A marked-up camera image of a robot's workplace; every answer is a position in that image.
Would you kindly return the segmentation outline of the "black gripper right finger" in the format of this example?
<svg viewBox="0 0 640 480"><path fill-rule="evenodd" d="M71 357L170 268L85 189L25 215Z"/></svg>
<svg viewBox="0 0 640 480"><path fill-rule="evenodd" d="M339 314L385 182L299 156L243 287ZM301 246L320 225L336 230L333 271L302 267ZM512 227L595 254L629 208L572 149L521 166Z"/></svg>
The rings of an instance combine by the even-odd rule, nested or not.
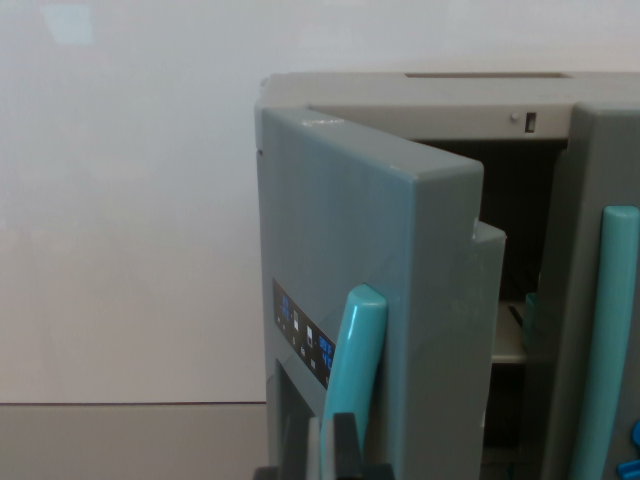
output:
<svg viewBox="0 0 640 480"><path fill-rule="evenodd" d="M390 464L365 464L358 442L358 432L353 413L337 413L333 417L333 478L334 479L384 479L395 478Z"/></svg>

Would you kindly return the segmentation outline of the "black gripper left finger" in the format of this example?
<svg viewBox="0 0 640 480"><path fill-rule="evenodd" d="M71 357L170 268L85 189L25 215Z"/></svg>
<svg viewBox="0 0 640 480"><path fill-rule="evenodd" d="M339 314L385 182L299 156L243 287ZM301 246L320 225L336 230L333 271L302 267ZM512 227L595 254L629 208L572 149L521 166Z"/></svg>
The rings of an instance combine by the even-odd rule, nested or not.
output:
<svg viewBox="0 0 640 480"><path fill-rule="evenodd" d="M253 479L319 479L320 450L319 419L291 416L286 423L279 465L257 468Z"/></svg>

